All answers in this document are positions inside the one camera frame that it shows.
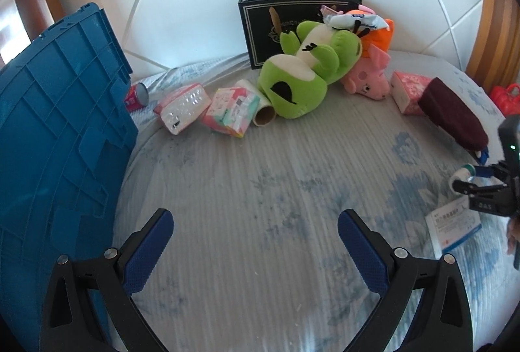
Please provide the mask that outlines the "person's right hand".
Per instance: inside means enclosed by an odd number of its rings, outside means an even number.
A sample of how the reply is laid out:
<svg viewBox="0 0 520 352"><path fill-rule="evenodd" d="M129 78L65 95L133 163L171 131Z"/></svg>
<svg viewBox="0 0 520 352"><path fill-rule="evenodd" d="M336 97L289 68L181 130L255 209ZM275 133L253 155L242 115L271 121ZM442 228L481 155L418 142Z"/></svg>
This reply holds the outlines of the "person's right hand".
<svg viewBox="0 0 520 352"><path fill-rule="evenodd" d="M520 218L514 215L508 221L507 231L508 255L515 253L515 244L520 241Z"/></svg>

